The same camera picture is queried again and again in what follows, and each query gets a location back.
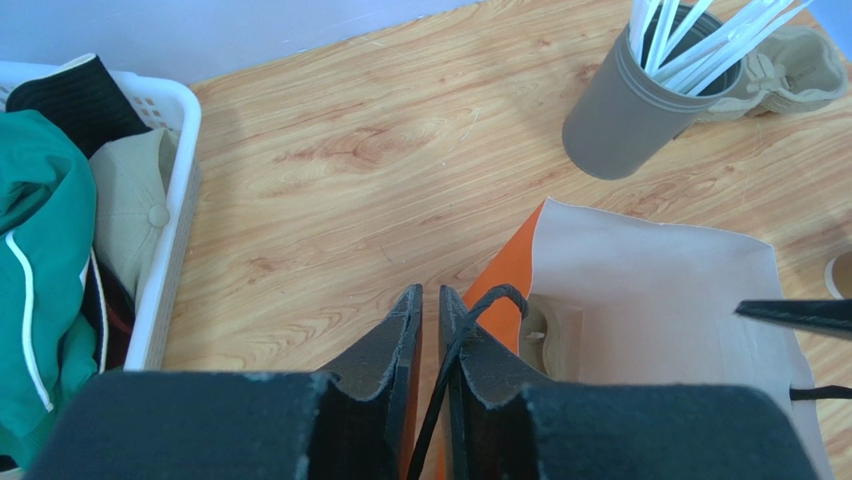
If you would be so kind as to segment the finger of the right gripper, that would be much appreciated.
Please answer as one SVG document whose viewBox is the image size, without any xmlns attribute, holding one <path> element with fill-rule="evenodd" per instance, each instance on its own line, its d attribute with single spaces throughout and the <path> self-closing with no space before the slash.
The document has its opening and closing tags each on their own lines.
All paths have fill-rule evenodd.
<svg viewBox="0 0 852 480">
<path fill-rule="evenodd" d="M 850 300 L 744 300 L 735 313 L 786 328 L 851 339 Z"/>
</svg>

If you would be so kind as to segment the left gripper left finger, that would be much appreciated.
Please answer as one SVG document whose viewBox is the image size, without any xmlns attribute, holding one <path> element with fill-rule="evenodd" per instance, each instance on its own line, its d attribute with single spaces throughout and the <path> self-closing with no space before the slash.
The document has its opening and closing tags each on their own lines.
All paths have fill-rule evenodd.
<svg viewBox="0 0 852 480">
<path fill-rule="evenodd" d="M 119 372 L 88 382 L 29 479 L 401 479 L 414 444 L 421 286 L 313 372 Z"/>
</svg>

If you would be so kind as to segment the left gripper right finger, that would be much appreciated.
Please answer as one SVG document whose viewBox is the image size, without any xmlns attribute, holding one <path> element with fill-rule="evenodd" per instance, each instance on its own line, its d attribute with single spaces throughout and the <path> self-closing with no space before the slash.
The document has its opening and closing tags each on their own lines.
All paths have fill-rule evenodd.
<svg viewBox="0 0 852 480">
<path fill-rule="evenodd" d="M 591 386 L 554 381 L 481 327 L 443 287 L 439 332 L 459 341 L 444 374 L 448 479 L 813 479 L 787 416 L 732 385 Z"/>
</svg>

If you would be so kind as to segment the pulp cup carrier tray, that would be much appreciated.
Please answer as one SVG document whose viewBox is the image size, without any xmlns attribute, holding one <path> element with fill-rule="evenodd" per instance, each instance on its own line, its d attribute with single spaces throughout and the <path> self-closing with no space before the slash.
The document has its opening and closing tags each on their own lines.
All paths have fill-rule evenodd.
<svg viewBox="0 0 852 480">
<path fill-rule="evenodd" d="M 579 307 L 531 295 L 519 331 L 520 358 L 552 379 L 579 381 L 583 317 Z"/>
</svg>

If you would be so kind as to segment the orange paper bag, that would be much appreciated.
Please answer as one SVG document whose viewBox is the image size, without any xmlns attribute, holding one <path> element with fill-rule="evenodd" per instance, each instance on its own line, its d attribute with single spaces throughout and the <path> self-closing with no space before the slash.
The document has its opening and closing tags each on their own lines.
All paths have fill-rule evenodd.
<svg viewBox="0 0 852 480">
<path fill-rule="evenodd" d="M 787 300 L 774 249 L 760 240 L 550 199 L 458 295 L 468 310 L 463 332 L 481 327 L 519 358 L 531 295 L 581 308 L 580 380 L 558 381 L 532 367 L 557 382 L 756 389 L 791 422 L 816 471 L 813 479 L 833 475 L 816 404 L 849 399 L 850 389 L 816 385 L 796 336 L 802 330 L 735 313 L 744 300 Z M 435 427 L 443 429 L 443 376 L 456 366 L 460 349 L 459 341 L 442 340 L 442 365 L 410 478 L 420 475 Z"/>
</svg>

